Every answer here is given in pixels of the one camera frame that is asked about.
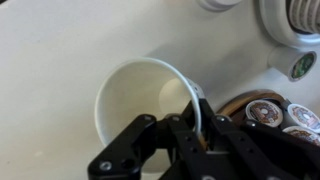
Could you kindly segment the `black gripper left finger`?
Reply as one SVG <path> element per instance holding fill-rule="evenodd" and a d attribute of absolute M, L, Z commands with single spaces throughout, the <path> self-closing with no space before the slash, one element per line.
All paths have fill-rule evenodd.
<path fill-rule="evenodd" d="M 159 175 L 142 173 L 158 149 L 165 149 L 169 166 Z M 181 116 L 161 121 L 136 117 L 88 165 L 88 180 L 197 180 L 206 152 Z"/>

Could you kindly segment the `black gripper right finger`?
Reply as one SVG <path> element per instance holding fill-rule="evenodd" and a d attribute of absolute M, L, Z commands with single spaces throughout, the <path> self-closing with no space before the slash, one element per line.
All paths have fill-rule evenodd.
<path fill-rule="evenodd" d="M 252 120 L 235 126 L 217 115 L 208 102 L 198 103 L 208 145 L 225 154 L 210 154 L 186 135 L 184 161 L 195 180 L 320 180 L 320 148 Z"/>

